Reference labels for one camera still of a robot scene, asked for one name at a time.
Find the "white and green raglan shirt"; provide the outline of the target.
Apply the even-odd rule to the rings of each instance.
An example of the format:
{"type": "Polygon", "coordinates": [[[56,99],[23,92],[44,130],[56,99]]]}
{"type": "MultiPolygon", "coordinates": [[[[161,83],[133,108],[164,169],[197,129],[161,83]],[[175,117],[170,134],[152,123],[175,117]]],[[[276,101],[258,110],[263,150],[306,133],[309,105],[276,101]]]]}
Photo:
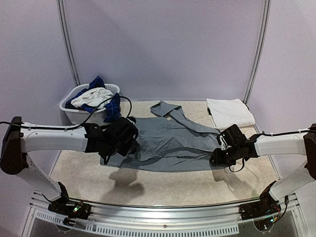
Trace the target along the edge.
{"type": "Polygon", "coordinates": [[[226,129],[233,124],[238,127],[255,125],[255,118],[248,107],[240,100],[206,99],[215,128],[226,129]]]}

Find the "grey garment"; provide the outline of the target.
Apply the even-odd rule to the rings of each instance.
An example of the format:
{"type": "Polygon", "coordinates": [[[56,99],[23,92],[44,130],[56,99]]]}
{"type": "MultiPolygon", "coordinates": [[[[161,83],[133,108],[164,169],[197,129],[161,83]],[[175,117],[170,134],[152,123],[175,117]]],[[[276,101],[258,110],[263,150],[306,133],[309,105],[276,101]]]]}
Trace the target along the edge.
{"type": "Polygon", "coordinates": [[[115,154],[100,164],[152,172],[211,170],[209,160],[220,148],[220,131],[185,117],[181,106],[159,101],[151,106],[153,118],[137,118],[138,147],[134,154],[115,154]]]}

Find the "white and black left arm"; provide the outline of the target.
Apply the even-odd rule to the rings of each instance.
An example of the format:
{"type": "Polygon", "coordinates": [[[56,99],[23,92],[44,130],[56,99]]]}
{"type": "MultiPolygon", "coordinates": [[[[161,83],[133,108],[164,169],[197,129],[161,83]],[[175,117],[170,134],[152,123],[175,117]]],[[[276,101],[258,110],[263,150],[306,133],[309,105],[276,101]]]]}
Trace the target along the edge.
{"type": "Polygon", "coordinates": [[[107,125],[44,126],[22,122],[21,117],[14,117],[7,125],[0,155],[1,170],[18,176],[40,191],[62,214],[70,214],[74,208],[66,188],[49,178],[32,161],[29,152],[71,150],[98,153],[108,162],[115,154],[126,156],[134,153],[138,146],[138,129],[127,118],[119,118],[107,125]]]}

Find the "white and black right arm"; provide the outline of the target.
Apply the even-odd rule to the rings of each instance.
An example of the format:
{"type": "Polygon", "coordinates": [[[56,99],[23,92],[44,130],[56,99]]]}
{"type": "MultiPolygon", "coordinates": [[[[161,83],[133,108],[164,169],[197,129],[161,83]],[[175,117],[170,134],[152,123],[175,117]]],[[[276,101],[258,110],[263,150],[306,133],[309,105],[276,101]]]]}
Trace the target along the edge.
{"type": "Polygon", "coordinates": [[[316,179],[316,126],[283,133],[256,133],[247,138],[236,124],[220,132],[209,160],[212,166],[231,167],[238,160],[271,157],[277,168],[297,165],[291,172],[269,185],[255,205],[259,215],[266,215],[275,202],[316,179]]]}

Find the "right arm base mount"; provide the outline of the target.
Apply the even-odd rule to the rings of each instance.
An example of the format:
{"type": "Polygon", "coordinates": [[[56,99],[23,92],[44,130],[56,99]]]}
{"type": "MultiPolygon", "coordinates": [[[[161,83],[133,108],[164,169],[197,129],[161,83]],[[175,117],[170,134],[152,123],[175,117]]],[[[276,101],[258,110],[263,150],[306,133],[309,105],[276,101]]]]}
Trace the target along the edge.
{"type": "Polygon", "coordinates": [[[238,207],[242,220],[253,219],[255,228],[260,232],[268,232],[283,216],[281,206],[273,198],[260,198],[259,201],[242,204],[238,207]]]}

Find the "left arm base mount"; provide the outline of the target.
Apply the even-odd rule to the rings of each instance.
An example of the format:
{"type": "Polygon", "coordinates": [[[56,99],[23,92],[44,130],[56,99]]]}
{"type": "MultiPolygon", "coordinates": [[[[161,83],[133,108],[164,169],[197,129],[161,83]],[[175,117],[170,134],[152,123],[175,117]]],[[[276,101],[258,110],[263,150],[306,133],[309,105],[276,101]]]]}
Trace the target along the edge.
{"type": "Polygon", "coordinates": [[[87,220],[91,214],[92,206],[81,201],[71,201],[66,197],[61,197],[55,201],[50,201],[48,210],[66,216],[62,221],[63,225],[73,227],[76,219],[87,220]]]}

